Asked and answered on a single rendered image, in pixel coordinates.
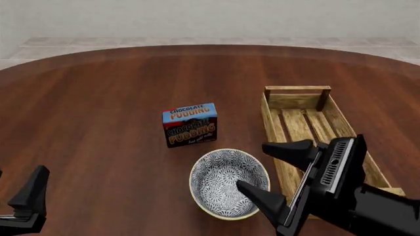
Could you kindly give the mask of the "chocolate pudding box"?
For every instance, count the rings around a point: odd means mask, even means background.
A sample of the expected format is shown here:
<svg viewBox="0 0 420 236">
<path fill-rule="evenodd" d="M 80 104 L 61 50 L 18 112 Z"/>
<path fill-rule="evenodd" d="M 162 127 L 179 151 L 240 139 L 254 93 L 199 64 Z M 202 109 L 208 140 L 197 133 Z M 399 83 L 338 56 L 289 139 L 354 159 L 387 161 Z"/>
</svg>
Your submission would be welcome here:
<svg viewBox="0 0 420 236">
<path fill-rule="evenodd" d="M 217 122 L 217 110 L 213 103 L 168 109 L 162 113 L 167 147 L 215 141 Z"/>
</svg>

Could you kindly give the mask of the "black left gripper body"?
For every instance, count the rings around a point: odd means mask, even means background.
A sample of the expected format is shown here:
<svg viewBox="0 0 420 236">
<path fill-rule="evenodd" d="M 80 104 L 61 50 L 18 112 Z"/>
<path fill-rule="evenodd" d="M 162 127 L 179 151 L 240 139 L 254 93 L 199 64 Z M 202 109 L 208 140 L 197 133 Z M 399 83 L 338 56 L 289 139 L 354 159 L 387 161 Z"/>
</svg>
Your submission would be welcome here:
<svg viewBox="0 0 420 236">
<path fill-rule="evenodd" d="M 47 210 L 18 210 L 13 215 L 0 215 L 0 233 L 40 233 L 46 222 Z"/>
</svg>

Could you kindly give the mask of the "wooden slat tray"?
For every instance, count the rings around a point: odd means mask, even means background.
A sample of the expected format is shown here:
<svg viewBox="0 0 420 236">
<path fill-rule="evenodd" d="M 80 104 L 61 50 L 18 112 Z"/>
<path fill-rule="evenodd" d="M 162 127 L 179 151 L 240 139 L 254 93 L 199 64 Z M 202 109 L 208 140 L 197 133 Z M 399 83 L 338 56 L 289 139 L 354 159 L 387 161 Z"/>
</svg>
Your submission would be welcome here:
<svg viewBox="0 0 420 236">
<path fill-rule="evenodd" d="M 265 87 L 261 111 L 268 141 L 282 143 L 311 139 L 316 146 L 337 137 L 356 136 L 330 92 L 330 86 Z M 281 192 L 289 205 L 304 171 L 275 158 L 274 164 Z M 363 168 L 366 184 L 406 196 L 402 188 L 390 185 L 368 151 Z"/>
</svg>

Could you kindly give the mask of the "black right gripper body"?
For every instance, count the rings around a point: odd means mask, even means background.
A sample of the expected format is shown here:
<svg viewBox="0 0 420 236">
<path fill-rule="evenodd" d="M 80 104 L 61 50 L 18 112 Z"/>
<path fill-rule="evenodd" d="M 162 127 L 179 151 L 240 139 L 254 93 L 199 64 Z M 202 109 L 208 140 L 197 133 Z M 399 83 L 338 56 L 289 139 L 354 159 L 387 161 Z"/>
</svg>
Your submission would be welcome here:
<svg viewBox="0 0 420 236">
<path fill-rule="evenodd" d="M 335 138 L 315 147 L 318 148 L 315 159 L 304 170 L 288 206 L 290 212 L 278 228 L 278 232 L 287 236 L 296 236 L 310 215 L 325 219 L 337 214 L 346 218 L 356 204 L 354 190 L 364 182 L 363 136 Z"/>
</svg>

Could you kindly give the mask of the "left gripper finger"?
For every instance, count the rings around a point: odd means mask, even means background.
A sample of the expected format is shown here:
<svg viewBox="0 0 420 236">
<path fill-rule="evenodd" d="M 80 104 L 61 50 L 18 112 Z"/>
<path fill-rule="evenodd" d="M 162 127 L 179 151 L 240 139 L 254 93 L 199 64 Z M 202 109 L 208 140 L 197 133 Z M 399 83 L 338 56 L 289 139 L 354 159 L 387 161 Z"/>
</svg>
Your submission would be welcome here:
<svg viewBox="0 0 420 236">
<path fill-rule="evenodd" d="M 50 171 L 39 165 L 8 205 L 15 214 L 46 214 L 46 190 Z"/>
</svg>

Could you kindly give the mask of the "patterned blue-white bowl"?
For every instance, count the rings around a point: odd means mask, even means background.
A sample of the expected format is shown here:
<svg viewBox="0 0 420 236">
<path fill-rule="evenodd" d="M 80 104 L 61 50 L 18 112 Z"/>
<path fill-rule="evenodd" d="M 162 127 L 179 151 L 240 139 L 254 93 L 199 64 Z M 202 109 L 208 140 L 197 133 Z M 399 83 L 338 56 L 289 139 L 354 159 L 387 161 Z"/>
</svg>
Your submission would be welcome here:
<svg viewBox="0 0 420 236">
<path fill-rule="evenodd" d="M 241 192 L 236 182 L 270 191 L 270 178 L 262 163 L 238 149 L 216 149 L 200 157 L 189 176 L 193 200 L 207 214 L 220 220 L 244 220 L 259 209 Z"/>
</svg>

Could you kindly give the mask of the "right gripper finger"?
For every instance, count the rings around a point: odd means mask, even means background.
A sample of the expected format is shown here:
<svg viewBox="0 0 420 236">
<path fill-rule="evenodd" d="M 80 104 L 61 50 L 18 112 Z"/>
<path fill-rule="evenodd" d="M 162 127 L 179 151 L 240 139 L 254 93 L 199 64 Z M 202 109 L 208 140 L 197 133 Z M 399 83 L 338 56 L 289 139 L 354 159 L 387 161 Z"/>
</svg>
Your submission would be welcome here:
<svg viewBox="0 0 420 236">
<path fill-rule="evenodd" d="M 318 148 L 311 139 L 306 139 L 288 143 L 262 143 L 262 152 L 299 170 L 306 170 L 315 159 Z"/>
<path fill-rule="evenodd" d="M 238 180 L 236 186 L 238 191 L 257 206 L 274 227 L 284 224 L 290 212 L 284 195 L 262 190 L 242 180 Z"/>
</svg>

